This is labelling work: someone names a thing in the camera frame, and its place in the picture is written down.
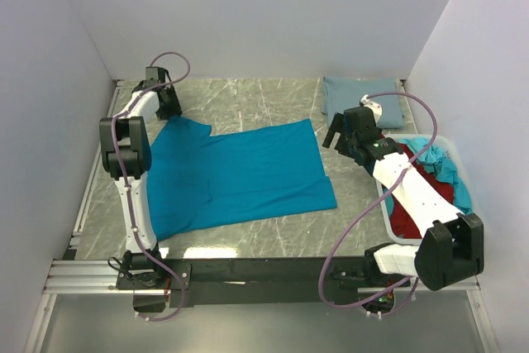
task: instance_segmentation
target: teal cloth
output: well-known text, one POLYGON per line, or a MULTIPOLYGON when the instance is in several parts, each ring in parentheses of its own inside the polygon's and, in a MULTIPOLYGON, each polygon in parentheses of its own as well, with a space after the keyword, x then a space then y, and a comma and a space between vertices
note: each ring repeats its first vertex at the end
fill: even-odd
POLYGON ((211 136, 171 117, 151 147, 150 220, 175 233, 336 207, 309 119, 211 136))
MULTIPOLYGON (((416 138, 398 141, 407 145, 413 154, 416 154, 427 145, 429 140, 418 136, 416 138)), ((454 202, 452 204, 465 215, 472 213, 472 200, 470 199, 469 190, 457 174, 457 167, 454 162, 446 156, 442 148, 432 145, 417 158, 417 163, 422 165, 428 174, 434 174, 439 182, 452 185, 454 187, 454 202)), ((394 208, 392 196, 386 199, 386 208, 388 209, 388 214, 391 216, 394 208)))
MULTIPOLYGON (((323 78, 322 113, 327 115, 330 126, 335 113, 343 113, 350 107, 358 107, 366 94, 397 91, 394 79, 347 79, 323 78)), ((382 106, 382 117, 377 122, 380 128, 404 128, 403 111, 397 95, 387 95, 374 99, 382 106)))

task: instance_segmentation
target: white plastic basket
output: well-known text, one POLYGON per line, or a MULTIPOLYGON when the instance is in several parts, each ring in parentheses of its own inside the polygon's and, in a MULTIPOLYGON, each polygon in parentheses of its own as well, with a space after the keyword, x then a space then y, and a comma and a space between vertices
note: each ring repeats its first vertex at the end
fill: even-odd
MULTIPOLYGON (((386 137, 393 138, 396 142, 399 142, 399 140, 417 138, 419 136, 426 138, 427 140, 431 138, 431 135, 427 135, 427 134, 387 134, 386 135, 386 137)), ((459 155, 457 154, 457 151, 455 150, 454 144, 448 141, 444 136, 437 136, 436 140, 434 141, 434 145, 439 146, 441 149, 443 149, 445 151, 446 156, 449 157, 454 162, 455 166, 457 167, 457 174, 461 177, 467 189, 469 190, 469 181, 467 179, 465 170, 463 169, 463 164, 461 163, 461 159, 459 155)), ((379 181, 376 181, 376 184, 377 184, 377 190, 379 192, 379 196, 382 196, 383 194, 382 185, 380 184, 379 181)), ((382 214, 384 216, 384 224, 386 226, 386 231, 388 232, 388 235, 391 238, 391 240, 395 241, 398 244, 411 244, 414 246, 421 245, 422 239, 403 239, 402 237, 395 236, 391 228, 391 223, 389 222, 388 209, 386 207, 385 200, 381 202, 380 206, 382 207, 382 214)))

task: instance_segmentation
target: table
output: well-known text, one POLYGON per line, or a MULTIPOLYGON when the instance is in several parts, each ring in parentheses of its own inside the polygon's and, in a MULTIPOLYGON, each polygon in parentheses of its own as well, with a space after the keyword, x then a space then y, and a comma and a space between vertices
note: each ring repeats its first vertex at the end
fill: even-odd
MULTIPOLYGON (((112 114, 128 102, 137 82, 117 87, 112 114)), ((321 147, 326 118, 321 113, 322 79, 188 79, 176 86, 183 116, 212 125, 212 134, 228 134, 310 118, 326 174, 338 208, 191 231, 160 242, 168 258, 324 256, 336 238, 378 196, 374 179, 352 159, 321 147)), ((405 127, 394 132, 416 133, 406 98, 399 98, 405 127)), ((148 121, 150 143, 164 122, 148 121)), ((121 257, 125 223, 116 187, 101 161, 88 181, 87 200, 80 212, 82 232, 76 260, 121 257)), ((338 255, 363 255, 365 249, 389 241, 380 207, 368 214, 344 240, 338 255)))

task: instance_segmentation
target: blue cloth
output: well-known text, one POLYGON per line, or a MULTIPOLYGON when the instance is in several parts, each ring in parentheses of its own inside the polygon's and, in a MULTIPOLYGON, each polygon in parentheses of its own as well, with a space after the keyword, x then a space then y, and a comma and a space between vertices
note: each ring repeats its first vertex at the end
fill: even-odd
MULTIPOLYGON (((427 145, 429 140, 418 136, 413 139, 398 141, 410 148, 413 154, 416 154, 427 145)), ((458 207, 463 214, 472 213, 472 200, 470 200, 469 190, 457 174, 457 167, 454 162, 446 156, 442 148, 435 145, 430 146, 426 152, 417 158, 417 163, 422 165, 428 174, 434 174, 439 182, 452 185, 454 187, 454 202, 452 204, 458 207)), ((389 216, 391 216, 394 208, 392 196, 386 199, 386 208, 389 216)))
POLYGON ((172 117, 151 147, 150 220, 175 233, 336 207, 310 120, 223 136, 172 117))
MULTIPOLYGON (((366 94, 397 91, 393 79, 357 80, 346 78, 323 78, 322 113, 327 115, 330 126, 335 113, 343 113, 350 107, 358 107, 366 94)), ((382 106, 382 117, 377 126, 380 128, 403 128, 403 111, 397 95, 387 95, 374 99, 382 106)))

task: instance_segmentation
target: gray wall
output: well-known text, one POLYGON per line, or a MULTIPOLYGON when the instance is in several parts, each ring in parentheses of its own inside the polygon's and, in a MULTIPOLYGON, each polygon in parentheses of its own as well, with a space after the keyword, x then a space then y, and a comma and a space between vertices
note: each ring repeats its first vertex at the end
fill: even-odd
POLYGON ((111 80, 68 0, 0 0, 0 351, 66 248, 111 80))
POLYGON ((195 76, 406 78, 448 0, 72 2, 113 78, 164 50, 195 76))
MULTIPOLYGON (((407 82, 459 149, 486 222, 482 282, 503 351, 527 351, 529 0, 450 0, 407 82)), ((413 109, 421 131, 428 116, 413 109)))

